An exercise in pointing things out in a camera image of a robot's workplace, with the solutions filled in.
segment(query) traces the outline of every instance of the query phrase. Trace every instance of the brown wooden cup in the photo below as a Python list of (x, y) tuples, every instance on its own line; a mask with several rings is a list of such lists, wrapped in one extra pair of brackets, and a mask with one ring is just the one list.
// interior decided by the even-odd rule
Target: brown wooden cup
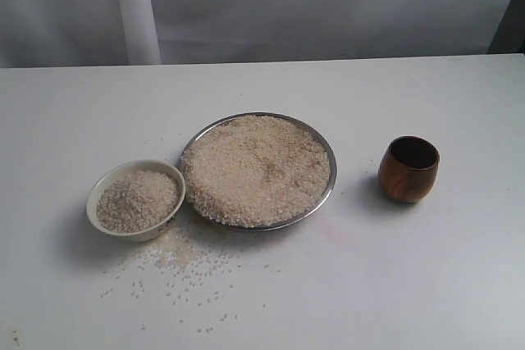
[(390, 143), (379, 165), (379, 185), (397, 202), (418, 202), (432, 189), (440, 154), (424, 139), (406, 136)]

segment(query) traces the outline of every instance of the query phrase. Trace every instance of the bowl of rice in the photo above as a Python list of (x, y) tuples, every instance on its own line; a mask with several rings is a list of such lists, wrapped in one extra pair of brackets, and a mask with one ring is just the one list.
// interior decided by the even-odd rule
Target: bowl of rice
[(310, 216), (337, 174), (334, 153), (315, 129), (267, 112), (207, 126), (186, 145), (179, 167), (195, 211), (243, 231), (276, 230)]
[(143, 242), (167, 230), (185, 193), (184, 177), (174, 166), (132, 161), (109, 171), (93, 186), (86, 211), (97, 230)]

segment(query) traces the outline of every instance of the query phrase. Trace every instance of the plate of rice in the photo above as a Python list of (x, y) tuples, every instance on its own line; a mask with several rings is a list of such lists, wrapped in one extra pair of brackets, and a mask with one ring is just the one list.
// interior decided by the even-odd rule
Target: plate of rice
[(336, 182), (336, 158), (312, 127), (250, 112), (198, 132), (180, 156), (186, 200), (206, 219), (244, 231), (276, 230), (314, 213)]

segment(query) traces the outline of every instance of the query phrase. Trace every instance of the bowl rim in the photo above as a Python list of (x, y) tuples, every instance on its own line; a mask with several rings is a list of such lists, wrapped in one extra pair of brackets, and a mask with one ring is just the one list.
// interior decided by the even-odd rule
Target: bowl rim
[[(100, 184), (105, 179), (110, 177), (112, 174), (114, 174), (118, 170), (120, 170), (122, 168), (125, 168), (125, 167), (133, 168), (133, 167), (135, 167), (137, 165), (140, 165), (140, 164), (157, 164), (157, 165), (160, 165), (160, 166), (168, 167), (171, 170), (175, 171), (175, 173), (179, 176), (180, 184), (182, 185), (182, 188), (181, 188), (181, 190), (179, 190), (179, 193), (178, 193), (179, 194), (179, 200), (177, 201), (177, 204), (173, 207), (173, 209), (170, 211), (170, 213), (168, 213), (167, 217), (165, 217), (164, 219), (159, 221), (156, 225), (148, 227), (145, 230), (135, 231), (134, 233), (117, 233), (116, 231), (111, 231), (111, 230), (106, 229), (103, 225), (100, 224), (100, 220), (98, 219), (98, 215), (95, 214), (96, 218), (93, 218), (92, 215), (89, 214), (89, 206), (91, 206), (91, 204), (94, 204), (95, 205), (95, 210), (96, 210), (96, 205), (98, 204), (98, 200), (96, 202), (93, 201), (94, 193), (100, 188)], [(184, 176), (182, 175), (182, 173), (179, 171), (178, 168), (176, 168), (175, 166), (171, 165), (170, 163), (168, 163), (166, 161), (161, 161), (161, 160), (149, 160), (149, 159), (128, 161), (127, 163), (124, 163), (124, 164), (121, 164), (121, 165), (119, 165), (117, 167), (114, 167), (113, 169), (111, 169), (110, 171), (108, 171), (107, 173), (102, 175), (100, 177), (100, 179), (95, 183), (95, 185), (91, 188), (91, 190), (89, 191), (89, 194), (88, 194), (88, 200), (86, 202), (86, 214), (88, 216), (89, 222), (93, 225), (93, 227), (95, 229), (105, 233), (105, 234), (112, 235), (114, 237), (123, 237), (123, 238), (130, 237), (130, 236), (133, 236), (133, 235), (141, 235), (141, 234), (148, 233), (151, 230), (155, 230), (155, 229), (165, 225), (166, 222), (169, 221), (176, 214), (176, 212), (179, 210), (180, 206), (182, 205), (182, 202), (185, 199), (185, 195), (186, 195), (186, 182), (185, 182)]]
[(334, 152), (332, 151), (332, 149), (330, 147), (330, 144), (325, 140), (325, 138), (317, 130), (315, 130), (312, 126), (302, 122), (301, 120), (295, 119), (295, 118), (293, 118), (291, 116), (282, 115), (282, 114), (276, 114), (276, 113), (273, 113), (273, 112), (255, 111), (255, 112), (244, 112), (244, 113), (240, 113), (240, 114), (235, 114), (235, 115), (227, 116), (227, 117), (222, 118), (220, 120), (216, 120), (215, 122), (213, 122), (210, 125), (204, 127), (203, 129), (201, 129), (186, 144), (186, 146), (182, 150), (182, 153), (179, 156), (178, 164), (180, 165), (181, 159), (183, 158), (185, 153), (191, 148), (191, 145), (195, 141), (197, 141), (198, 139), (201, 139), (207, 132), (209, 132), (210, 130), (214, 129), (215, 127), (217, 127), (219, 125), (224, 125), (227, 122), (230, 122), (230, 121), (232, 121), (234, 119), (238, 119), (238, 118), (241, 118), (241, 117), (244, 117), (244, 116), (271, 116), (271, 117), (274, 117), (274, 118), (280, 118), (280, 119), (283, 119), (283, 120), (287, 120), (290, 123), (298, 126), (300, 129), (308, 131), (315, 138), (315, 140), (322, 145), (322, 147), (324, 148), (324, 150), (326, 152), (326, 155), (328, 156), (328, 162), (329, 162), (329, 165), (330, 165), (330, 175), (328, 176), (328, 182), (326, 183), (326, 187), (323, 190), (321, 196), (319, 197), (317, 202), (310, 209), (308, 209), (307, 211), (304, 211), (302, 213), (299, 213), (298, 215), (292, 216), (290, 219), (278, 221), (278, 222), (276, 222), (276, 223), (274, 223), (272, 225), (259, 225), (259, 226), (256, 226), (256, 227), (243, 227), (241, 225), (222, 224), (221, 222), (219, 222), (217, 220), (214, 220), (214, 219), (212, 219), (210, 217), (206, 217), (206, 216), (201, 215), (197, 210), (194, 209), (194, 204), (189, 202), (191, 207), (194, 209), (194, 211), (196, 211), (199, 214), (199, 216), (201, 216), (202, 218), (204, 218), (206, 220), (211, 221), (212, 223), (225, 226), (225, 227), (227, 227), (229, 229), (239, 230), (239, 231), (248, 231), (248, 232), (249, 231), (253, 231), (253, 232), (258, 231), (258, 232), (260, 232), (260, 231), (271, 231), (271, 230), (282, 229), (282, 228), (287, 227), (289, 225), (293, 225), (293, 224), (301, 221), (302, 219), (305, 219), (306, 217), (312, 215), (317, 209), (319, 209), (321, 207), (322, 204), (324, 204), (326, 202), (326, 200), (330, 197), (330, 194), (331, 194), (334, 186), (336, 185), (336, 177), (337, 177), (336, 155), (334, 155)]

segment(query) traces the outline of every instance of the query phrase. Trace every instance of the rice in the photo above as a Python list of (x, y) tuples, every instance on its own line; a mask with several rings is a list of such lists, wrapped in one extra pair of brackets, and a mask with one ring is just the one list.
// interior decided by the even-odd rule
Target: rice
[(323, 146), (272, 116), (243, 116), (211, 129), (180, 164), (195, 210), (243, 227), (271, 225), (308, 210), (330, 176)]
[(117, 233), (146, 230), (167, 218), (177, 204), (175, 181), (156, 171), (136, 171), (112, 183), (97, 203), (100, 224)]

